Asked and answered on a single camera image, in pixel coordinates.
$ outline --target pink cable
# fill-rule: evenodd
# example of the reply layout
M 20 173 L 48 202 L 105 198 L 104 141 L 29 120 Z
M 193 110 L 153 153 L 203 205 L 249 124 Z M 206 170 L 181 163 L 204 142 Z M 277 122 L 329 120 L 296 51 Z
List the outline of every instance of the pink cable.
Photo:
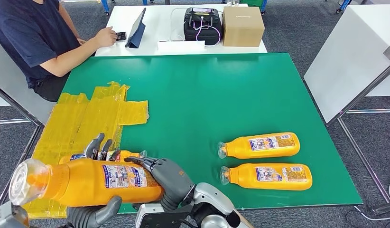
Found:
M 204 18 L 201 17 L 201 27 L 199 27 L 199 32 L 198 32 L 198 34 L 197 34 L 196 37 L 195 37 L 196 41 L 198 41 L 199 33 L 201 33 L 201 31 L 202 31 L 202 22 L 203 22 L 203 20 L 204 20 Z
M 198 27 L 198 28 L 195 28 L 195 25 L 193 25 L 193 27 L 194 27 L 195 30 L 199 30 L 198 35 L 199 35 L 199 33 L 200 33 L 202 27 L 211 27 L 211 28 L 213 28 L 214 30 L 216 30 L 217 34 L 219 34 L 219 39 L 217 40 L 217 43 L 215 43 L 215 44 L 213 44 L 213 45 L 205 45 L 205 46 L 207 46 L 207 47 L 213 47 L 213 46 L 216 46 L 218 43 L 220 43 L 220 39 L 222 38 L 222 36 L 220 35 L 220 32 L 219 32 L 219 30 L 217 30 L 217 28 L 215 28 L 215 27 L 213 27 L 213 26 L 210 26 L 210 25 L 203 25 L 203 26 Z

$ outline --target bottle label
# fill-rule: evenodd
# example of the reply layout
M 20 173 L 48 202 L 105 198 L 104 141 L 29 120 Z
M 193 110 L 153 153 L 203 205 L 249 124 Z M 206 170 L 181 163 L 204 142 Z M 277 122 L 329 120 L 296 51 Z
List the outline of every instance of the bottle label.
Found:
M 257 172 L 258 181 L 270 181 L 270 182 L 280 182 L 283 181 L 282 175 L 276 172 L 274 168 L 271 167 L 257 167 L 255 168 Z
M 285 167 L 282 169 L 284 179 L 288 182 L 307 182 L 307 174 L 303 167 Z
M 112 155 L 115 153 L 115 151 L 108 151 L 106 155 L 106 161 L 110 161 Z M 117 156 L 115 157 L 115 161 L 113 162 L 120 162 L 121 161 L 121 154 L 118 153 Z
M 72 156 L 69 160 L 72 161 L 72 160 L 79 159 L 79 158 L 86 158 L 86 154 L 84 154 L 84 153 L 72 154 Z
M 103 165 L 106 188 L 147 187 L 146 173 L 142 167 Z
M 271 150 L 296 145 L 293 137 L 289 134 L 255 138 L 249 141 L 252 151 Z

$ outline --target black shorts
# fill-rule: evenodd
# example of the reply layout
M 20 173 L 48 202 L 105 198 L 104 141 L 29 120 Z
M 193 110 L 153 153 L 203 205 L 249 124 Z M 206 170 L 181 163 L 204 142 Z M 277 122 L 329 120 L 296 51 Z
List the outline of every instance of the black shorts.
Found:
M 37 82 L 33 90 L 45 100 L 57 102 L 68 77 L 69 73 L 63 77 L 49 76 L 44 81 Z

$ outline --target barcode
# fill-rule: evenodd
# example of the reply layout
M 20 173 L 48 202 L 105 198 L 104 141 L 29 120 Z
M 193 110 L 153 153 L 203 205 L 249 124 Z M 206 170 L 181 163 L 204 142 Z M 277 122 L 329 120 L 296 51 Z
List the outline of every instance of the barcode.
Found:
M 291 167 L 291 170 L 292 170 L 293 172 L 302 171 L 302 169 L 303 169 L 303 168 L 301 168 L 301 167 Z

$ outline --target robotic arm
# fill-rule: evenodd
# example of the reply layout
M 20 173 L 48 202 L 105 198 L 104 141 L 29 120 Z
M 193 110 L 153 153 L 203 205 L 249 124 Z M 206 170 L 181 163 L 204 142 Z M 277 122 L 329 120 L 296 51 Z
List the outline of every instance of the robotic arm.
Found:
M 194 185 L 172 160 L 128 157 L 147 169 L 164 188 L 158 204 L 142 204 L 135 219 L 136 228 L 178 228 L 193 218 L 198 228 L 252 228 L 235 209 L 230 199 L 208 183 Z
M 105 158 L 111 142 L 108 140 L 100 150 L 103 138 L 104 134 L 100 134 L 88 145 L 84 151 L 87 157 Z M 208 183 L 195 185 L 172 160 L 137 157 L 124 160 L 148 170 L 164 189 L 159 203 L 134 205 L 138 210 L 136 228 L 178 228 L 182 223 L 191 228 L 253 228 L 227 196 Z M 121 197 L 115 196 L 105 206 L 68 208 L 69 223 L 63 228 L 98 228 L 118 213 L 121 203 Z M 186 221 L 188 216 L 196 221 L 197 226 Z M 32 227 L 27 212 L 8 201 L 0 206 L 0 228 Z

